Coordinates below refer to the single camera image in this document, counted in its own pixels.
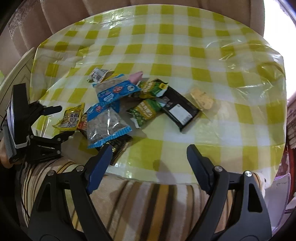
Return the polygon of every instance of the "metal screw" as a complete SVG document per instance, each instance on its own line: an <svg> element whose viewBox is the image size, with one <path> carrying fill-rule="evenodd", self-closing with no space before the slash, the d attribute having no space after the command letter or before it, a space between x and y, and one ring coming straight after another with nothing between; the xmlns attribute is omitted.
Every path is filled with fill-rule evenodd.
<svg viewBox="0 0 296 241"><path fill-rule="evenodd" d="M55 171L54 171L54 170L50 170L50 171L48 171L48 173L47 173L48 176L52 176L53 174L55 174Z"/></svg>
<svg viewBox="0 0 296 241"><path fill-rule="evenodd" d="M82 166L82 165L76 167L76 171L78 171L78 172L82 172L83 169L84 169L84 166Z"/></svg>
<svg viewBox="0 0 296 241"><path fill-rule="evenodd" d="M244 173L245 173L245 175L246 175L247 177L251 177L251 176L252 176L252 172L250 172L250 171L245 171Z"/></svg>
<svg viewBox="0 0 296 241"><path fill-rule="evenodd" d="M223 170L223 167L221 166L215 166L215 171L216 172L221 172Z"/></svg>

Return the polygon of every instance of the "round table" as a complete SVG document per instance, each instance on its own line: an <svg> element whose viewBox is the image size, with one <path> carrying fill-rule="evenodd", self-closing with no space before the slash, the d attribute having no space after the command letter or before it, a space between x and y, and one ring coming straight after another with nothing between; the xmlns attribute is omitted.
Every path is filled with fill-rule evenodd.
<svg viewBox="0 0 296 241"><path fill-rule="evenodd" d="M229 172L260 171L272 181L285 144L283 59L256 32L233 19L198 8L138 5L107 11L72 24L37 49L31 101L61 105L60 113L33 125L39 136L67 107L98 100L87 77L95 68L126 75L143 71L190 99L193 87L214 99L185 133L165 114L133 130L133 141L108 172L162 183L196 183L186 158L195 144ZM96 153L77 132L63 154L85 163Z"/></svg>

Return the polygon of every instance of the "tablecloth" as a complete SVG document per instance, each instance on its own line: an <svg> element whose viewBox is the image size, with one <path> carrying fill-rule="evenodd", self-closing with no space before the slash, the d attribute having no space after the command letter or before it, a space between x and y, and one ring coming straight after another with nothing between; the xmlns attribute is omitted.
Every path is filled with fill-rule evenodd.
<svg viewBox="0 0 296 241"><path fill-rule="evenodd" d="M256 32L233 19L198 8L138 5L91 16L57 32L37 49L30 82L31 101L62 105L60 113L40 117L39 136L67 107L98 100L87 77L95 68L129 75L143 71L187 97L197 87L214 99L182 134L165 114L142 130L115 166L127 178L162 183L196 183L186 158L195 144L227 171L260 171L272 181L281 161L286 134L286 87L281 55ZM96 153L78 132L63 154L85 163Z"/></svg>

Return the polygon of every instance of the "plastic table cover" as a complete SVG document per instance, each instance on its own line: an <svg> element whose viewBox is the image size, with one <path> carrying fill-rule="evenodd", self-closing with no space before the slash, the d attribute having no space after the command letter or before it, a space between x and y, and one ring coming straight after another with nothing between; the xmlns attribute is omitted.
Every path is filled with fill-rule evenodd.
<svg viewBox="0 0 296 241"><path fill-rule="evenodd" d="M162 183L196 183L186 158L195 144L229 172L276 175L285 145L286 87L282 56L249 27L207 10L176 5L138 5L107 11L72 24L37 49L30 99L61 105L40 117L39 136L58 133L52 125L65 108L97 103L87 77L95 68L158 77L192 99L193 87L214 99L182 134L165 114L143 129L108 172ZM85 163L96 153L79 133L63 144L63 154Z"/></svg>

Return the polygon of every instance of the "black snack package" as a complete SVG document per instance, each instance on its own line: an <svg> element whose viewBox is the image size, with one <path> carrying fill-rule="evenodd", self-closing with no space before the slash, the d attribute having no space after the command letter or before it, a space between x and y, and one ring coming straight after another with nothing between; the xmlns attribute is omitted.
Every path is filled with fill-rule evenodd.
<svg viewBox="0 0 296 241"><path fill-rule="evenodd" d="M161 99L166 103L162 107L163 112L177 124L181 132L202 113L189 100L170 86Z"/></svg>
<svg viewBox="0 0 296 241"><path fill-rule="evenodd" d="M79 123L78 130L87 138L86 130L87 130L87 119L86 113L82 116L81 122ZM106 142L112 146L113 157L111 159L110 165L114 166L117 162L118 158L121 154L127 149L128 144L132 140L132 137L125 134L123 136L119 136L116 139L110 140Z"/></svg>

